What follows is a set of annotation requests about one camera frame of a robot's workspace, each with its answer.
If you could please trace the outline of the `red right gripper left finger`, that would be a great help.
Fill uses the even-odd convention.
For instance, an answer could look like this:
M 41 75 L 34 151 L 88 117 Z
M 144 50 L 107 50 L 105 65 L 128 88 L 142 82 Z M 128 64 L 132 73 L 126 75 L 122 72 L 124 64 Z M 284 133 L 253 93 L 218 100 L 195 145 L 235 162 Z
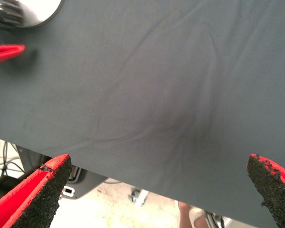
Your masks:
M 72 170 L 69 154 L 42 164 L 0 199 L 0 228 L 48 228 Z

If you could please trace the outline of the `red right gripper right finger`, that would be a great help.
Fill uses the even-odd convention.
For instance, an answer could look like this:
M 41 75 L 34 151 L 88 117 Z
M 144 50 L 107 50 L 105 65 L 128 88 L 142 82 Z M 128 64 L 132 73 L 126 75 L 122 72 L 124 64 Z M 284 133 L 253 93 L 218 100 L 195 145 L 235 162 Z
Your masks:
M 247 162 L 248 176 L 279 228 L 285 228 L 285 168 L 258 154 Z

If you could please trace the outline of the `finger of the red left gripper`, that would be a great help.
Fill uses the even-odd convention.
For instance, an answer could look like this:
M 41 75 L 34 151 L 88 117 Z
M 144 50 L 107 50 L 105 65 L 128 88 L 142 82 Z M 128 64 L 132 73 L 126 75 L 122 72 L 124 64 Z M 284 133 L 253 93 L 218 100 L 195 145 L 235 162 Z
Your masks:
M 0 45 L 0 62 L 14 58 L 22 54 L 25 50 L 25 45 Z

